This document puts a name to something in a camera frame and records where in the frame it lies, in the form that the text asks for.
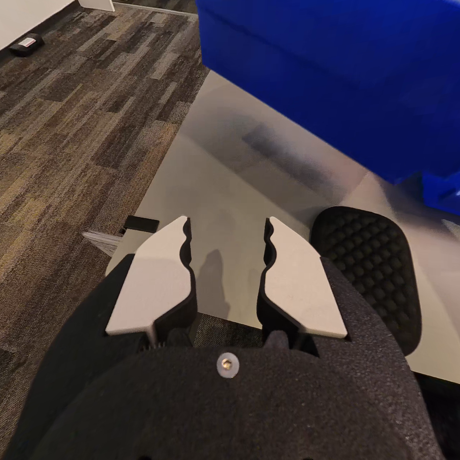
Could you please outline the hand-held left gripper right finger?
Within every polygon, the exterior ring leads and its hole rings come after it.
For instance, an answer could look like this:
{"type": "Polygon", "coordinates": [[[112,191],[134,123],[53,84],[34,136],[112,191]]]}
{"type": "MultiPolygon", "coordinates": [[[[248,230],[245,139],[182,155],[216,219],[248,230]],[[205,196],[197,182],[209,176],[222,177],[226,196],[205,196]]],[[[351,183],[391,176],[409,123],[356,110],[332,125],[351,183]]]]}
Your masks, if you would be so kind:
{"type": "Polygon", "coordinates": [[[258,320],[266,344],[285,334],[288,348],[307,336],[343,340],[344,320],[321,256],[302,236],[275,217],[264,228],[264,264],[258,290],[258,320]]]}

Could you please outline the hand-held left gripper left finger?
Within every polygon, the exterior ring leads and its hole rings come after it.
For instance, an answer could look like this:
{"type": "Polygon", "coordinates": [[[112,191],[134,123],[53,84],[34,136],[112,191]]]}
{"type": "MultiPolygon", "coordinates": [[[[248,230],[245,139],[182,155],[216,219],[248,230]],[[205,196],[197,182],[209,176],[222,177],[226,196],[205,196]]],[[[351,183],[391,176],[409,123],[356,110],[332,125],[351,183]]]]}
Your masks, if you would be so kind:
{"type": "Polygon", "coordinates": [[[191,220],[180,216],[136,250],[106,325],[108,336],[143,333],[151,345],[190,333],[198,314],[191,220]]]}

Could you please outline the blue plastic bin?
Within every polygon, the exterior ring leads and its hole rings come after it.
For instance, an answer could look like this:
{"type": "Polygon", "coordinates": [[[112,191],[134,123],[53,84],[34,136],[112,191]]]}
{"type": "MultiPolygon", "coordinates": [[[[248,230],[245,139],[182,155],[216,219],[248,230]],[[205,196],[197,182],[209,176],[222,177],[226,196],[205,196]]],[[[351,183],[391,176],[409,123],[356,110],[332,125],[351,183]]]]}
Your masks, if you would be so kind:
{"type": "Polygon", "coordinates": [[[424,204],[459,215],[460,6],[196,1],[205,66],[424,204]]]}

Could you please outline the black textured pad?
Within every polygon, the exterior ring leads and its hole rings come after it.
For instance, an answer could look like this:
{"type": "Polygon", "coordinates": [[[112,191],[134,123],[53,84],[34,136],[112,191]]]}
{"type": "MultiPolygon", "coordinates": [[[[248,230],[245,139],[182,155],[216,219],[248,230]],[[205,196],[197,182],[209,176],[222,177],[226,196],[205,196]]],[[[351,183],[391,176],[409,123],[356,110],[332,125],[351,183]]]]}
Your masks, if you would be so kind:
{"type": "Polygon", "coordinates": [[[376,311],[408,356],[422,336],[422,312],[408,240],[389,218],[346,206],[317,215],[310,244],[376,311]]]}

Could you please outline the small black floor device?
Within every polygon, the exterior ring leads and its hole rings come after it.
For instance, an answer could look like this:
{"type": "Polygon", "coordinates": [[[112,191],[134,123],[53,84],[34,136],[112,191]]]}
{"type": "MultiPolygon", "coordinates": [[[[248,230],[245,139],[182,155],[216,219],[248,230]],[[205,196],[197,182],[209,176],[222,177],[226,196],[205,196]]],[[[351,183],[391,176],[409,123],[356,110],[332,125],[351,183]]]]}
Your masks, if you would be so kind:
{"type": "Polygon", "coordinates": [[[28,33],[24,37],[20,38],[19,41],[11,44],[7,49],[16,57],[29,57],[35,51],[45,45],[44,39],[37,33],[28,33]]]}

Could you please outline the metal table bracket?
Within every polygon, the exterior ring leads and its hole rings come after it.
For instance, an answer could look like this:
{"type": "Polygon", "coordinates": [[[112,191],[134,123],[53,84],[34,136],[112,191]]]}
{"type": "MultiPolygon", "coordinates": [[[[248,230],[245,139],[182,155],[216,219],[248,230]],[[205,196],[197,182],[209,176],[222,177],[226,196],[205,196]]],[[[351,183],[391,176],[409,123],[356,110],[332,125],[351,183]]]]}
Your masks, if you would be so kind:
{"type": "Polygon", "coordinates": [[[111,235],[94,230],[84,231],[81,235],[104,254],[112,257],[118,249],[118,245],[122,241],[127,230],[153,234],[157,231],[159,223],[160,222],[155,219],[129,215],[117,235],[111,235]]]}

